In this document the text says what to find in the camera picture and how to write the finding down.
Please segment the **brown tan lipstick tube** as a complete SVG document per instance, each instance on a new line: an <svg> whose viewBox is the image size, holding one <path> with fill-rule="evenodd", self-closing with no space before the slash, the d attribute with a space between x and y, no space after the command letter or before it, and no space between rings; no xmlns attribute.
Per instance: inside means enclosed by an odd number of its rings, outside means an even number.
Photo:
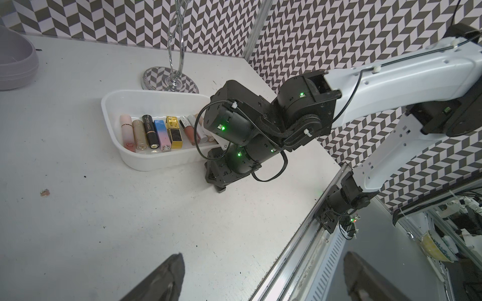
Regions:
<svg viewBox="0 0 482 301"><path fill-rule="evenodd" d="M143 122L141 120L134 120L132 126L136 149L140 151L146 150L148 148L148 141Z"/></svg>

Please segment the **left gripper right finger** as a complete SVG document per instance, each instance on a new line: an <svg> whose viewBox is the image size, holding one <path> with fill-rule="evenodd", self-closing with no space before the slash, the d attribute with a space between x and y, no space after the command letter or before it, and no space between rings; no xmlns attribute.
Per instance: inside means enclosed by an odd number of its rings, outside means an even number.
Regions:
<svg viewBox="0 0 482 301"><path fill-rule="evenodd" d="M355 252L347 252L344 256L343 274L351 300L410 300Z"/></svg>

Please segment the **silver grey lipstick tube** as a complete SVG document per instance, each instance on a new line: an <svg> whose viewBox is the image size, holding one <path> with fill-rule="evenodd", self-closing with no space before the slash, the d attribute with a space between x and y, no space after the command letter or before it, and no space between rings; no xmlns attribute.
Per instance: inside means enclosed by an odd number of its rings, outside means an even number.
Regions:
<svg viewBox="0 0 482 301"><path fill-rule="evenodd" d="M188 120L191 123L192 127L195 127L197 125L196 132L198 137L198 144L207 143L209 141L209 138L204 132L202 126L198 122L196 122L196 117L194 115L189 115Z"/></svg>

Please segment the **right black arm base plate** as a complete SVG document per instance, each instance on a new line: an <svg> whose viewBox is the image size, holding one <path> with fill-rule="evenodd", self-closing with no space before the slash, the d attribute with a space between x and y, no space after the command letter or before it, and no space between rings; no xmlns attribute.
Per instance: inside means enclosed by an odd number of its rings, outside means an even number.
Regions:
<svg viewBox="0 0 482 301"><path fill-rule="evenodd" d="M357 210L367 207L378 193L379 190L363 191L356 184L353 173L348 172L330 188L328 195L322 198L315 218L326 231L333 234L341 218L347 218Z"/></svg>

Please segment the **red brown lip gloss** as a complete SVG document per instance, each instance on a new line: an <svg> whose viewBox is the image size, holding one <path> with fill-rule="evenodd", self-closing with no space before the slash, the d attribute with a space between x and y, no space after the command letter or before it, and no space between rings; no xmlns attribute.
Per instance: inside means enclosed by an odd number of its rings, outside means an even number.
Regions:
<svg viewBox="0 0 482 301"><path fill-rule="evenodd" d="M198 142L199 136L195 131L194 127L192 126L191 122L188 120L186 116L181 116L179 118L179 122L191 145L196 145L196 143Z"/></svg>

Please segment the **pink lip gloss tube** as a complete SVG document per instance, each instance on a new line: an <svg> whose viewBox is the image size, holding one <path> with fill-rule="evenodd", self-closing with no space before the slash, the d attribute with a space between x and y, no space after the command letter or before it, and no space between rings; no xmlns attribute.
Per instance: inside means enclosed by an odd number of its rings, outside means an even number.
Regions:
<svg viewBox="0 0 482 301"><path fill-rule="evenodd" d="M135 139L134 139L132 119L130 115L127 115L127 114L121 115L120 125L121 125L121 132L122 132L122 138L123 138L123 146L127 150L135 153L136 145L135 145Z"/></svg>

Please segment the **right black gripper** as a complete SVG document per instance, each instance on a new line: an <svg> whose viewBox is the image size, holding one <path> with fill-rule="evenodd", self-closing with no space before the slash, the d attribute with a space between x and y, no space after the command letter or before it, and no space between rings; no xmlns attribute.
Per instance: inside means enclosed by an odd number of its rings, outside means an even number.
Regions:
<svg viewBox="0 0 482 301"><path fill-rule="evenodd" d="M227 158L221 157L222 148L216 147L208 152L208 159L205 163L205 180L208 184L212 184L217 193L223 193L227 186L245 177L245 174L233 172L227 165Z"/></svg>

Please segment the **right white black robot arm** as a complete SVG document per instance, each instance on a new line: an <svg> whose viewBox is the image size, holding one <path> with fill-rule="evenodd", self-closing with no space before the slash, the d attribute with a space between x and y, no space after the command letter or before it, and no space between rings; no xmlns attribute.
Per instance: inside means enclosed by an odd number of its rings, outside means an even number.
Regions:
<svg viewBox="0 0 482 301"><path fill-rule="evenodd" d="M200 112L204 128L228 142L227 149L209 151L206 182L222 192L275 155L357 118L405 107L393 132L324 201L325 211L338 216L366 207L425 148L481 127L480 37L481 31L455 24L442 40L413 53L292 77L272 102L226 82Z"/></svg>

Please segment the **black gold square lipstick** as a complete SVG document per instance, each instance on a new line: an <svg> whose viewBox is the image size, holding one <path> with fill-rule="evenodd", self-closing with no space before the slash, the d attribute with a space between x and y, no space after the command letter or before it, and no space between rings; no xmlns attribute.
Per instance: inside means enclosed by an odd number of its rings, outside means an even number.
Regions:
<svg viewBox="0 0 482 301"><path fill-rule="evenodd" d="M171 140L171 148L181 149L183 147L183 139L178 118L175 116L167 116L166 128Z"/></svg>

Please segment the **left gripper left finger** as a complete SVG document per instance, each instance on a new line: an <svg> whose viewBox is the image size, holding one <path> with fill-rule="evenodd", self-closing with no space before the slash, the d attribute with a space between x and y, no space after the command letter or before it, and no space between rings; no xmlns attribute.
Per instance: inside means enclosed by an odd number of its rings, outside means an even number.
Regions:
<svg viewBox="0 0 482 301"><path fill-rule="evenodd" d="M121 300L179 300L184 276L185 262L183 255L181 253L172 254Z"/></svg>

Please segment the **white plastic storage box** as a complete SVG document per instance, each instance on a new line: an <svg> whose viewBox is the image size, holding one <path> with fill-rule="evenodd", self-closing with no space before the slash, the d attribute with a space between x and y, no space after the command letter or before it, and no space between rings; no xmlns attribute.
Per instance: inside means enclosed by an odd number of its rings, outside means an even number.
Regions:
<svg viewBox="0 0 482 301"><path fill-rule="evenodd" d="M101 100L110 137L122 160L138 171L154 171L202 160L227 143L212 134L192 145L193 116L207 96L178 92L118 90Z"/></svg>

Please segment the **blue pink gradient lipstick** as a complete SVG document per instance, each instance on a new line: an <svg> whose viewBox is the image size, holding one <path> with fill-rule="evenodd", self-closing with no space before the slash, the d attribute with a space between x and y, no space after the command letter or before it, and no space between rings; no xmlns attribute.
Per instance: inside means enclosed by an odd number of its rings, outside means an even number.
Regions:
<svg viewBox="0 0 482 301"><path fill-rule="evenodd" d="M169 152L171 150L171 140L165 122L163 120L155 120L154 125L158 134L159 148L164 153Z"/></svg>

